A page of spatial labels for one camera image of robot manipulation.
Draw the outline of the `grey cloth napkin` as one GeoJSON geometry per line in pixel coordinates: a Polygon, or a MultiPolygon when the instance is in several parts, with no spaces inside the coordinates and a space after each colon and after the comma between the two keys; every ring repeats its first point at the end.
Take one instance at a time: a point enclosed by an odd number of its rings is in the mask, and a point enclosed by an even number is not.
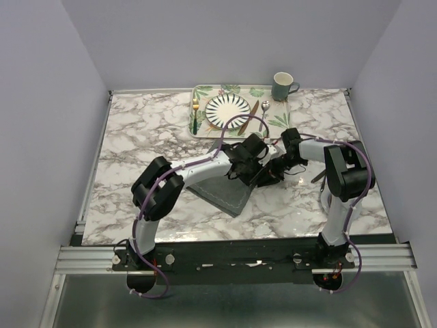
{"type": "MultiPolygon", "coordinates": [[[[222,150],[225,151],[225,148],[230,146],[244,146],[252,149],[265,147],[265,153],[258,156],[260,160],[267,153],[266,144],[256,135],[251,135],[242,142],[224,143],[222,150]]],[[[244,184],[238,179],[229,180],[225,174],[224,176],[207,178],[192,184],[187,189],[231,217],[237,217],[242,213],[255,185],[244,184]]]]}

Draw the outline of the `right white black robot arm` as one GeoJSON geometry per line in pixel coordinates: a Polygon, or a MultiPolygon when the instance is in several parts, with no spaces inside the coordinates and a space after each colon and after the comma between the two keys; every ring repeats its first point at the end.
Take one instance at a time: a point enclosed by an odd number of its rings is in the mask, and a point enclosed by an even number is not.
{"type": "Polygon", "coordinates": [[[324,187],[320,192],[327,221],[319,233],[313,258],[324,268],[346,256],[351,245],[349,231],[361,213],[362,200],[375,185],[375,176],[361,141],[330,141],[301,135],[289,128],[281,133],[285,153],[271,158],[258,173],[259,187],[274,185],[285,178],[286,171],[309,161],[325,164],[324,187]]]}

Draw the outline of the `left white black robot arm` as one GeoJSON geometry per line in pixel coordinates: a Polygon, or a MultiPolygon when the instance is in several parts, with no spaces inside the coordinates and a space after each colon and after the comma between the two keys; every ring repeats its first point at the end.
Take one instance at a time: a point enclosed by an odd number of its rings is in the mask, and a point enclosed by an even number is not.
{"type": "Polygon", "coordinates": [[[242,213],[258,178],[277,150],[252,134],[244,141],[216,141],[206,154],[178,162],[156,157],[131,188],[139,209],[126,251],[137,270],[153,269],[151,253],[159,221],[175,206],[181,192],[196,196],[231,217],[242,213]]]}

